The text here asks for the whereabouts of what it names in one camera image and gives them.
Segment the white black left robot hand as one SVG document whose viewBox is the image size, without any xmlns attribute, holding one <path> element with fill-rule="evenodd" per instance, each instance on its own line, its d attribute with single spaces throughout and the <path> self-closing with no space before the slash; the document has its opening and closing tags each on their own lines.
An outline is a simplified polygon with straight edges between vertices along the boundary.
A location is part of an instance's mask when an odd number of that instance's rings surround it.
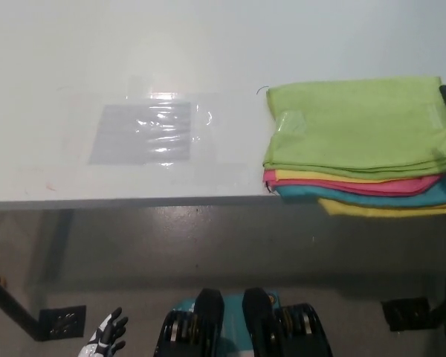
<svg viewBox="0 0 446 357">
<path fill-rule="evenodd" d="M 122 350 L 126 342 L 121 340 L 126 332 L 127 317 L 122 317 L 122 308 L 110 313 L 98 326 L 88 343 L 81 349 L 78 357 L 109 357 Z"/>
</svg>

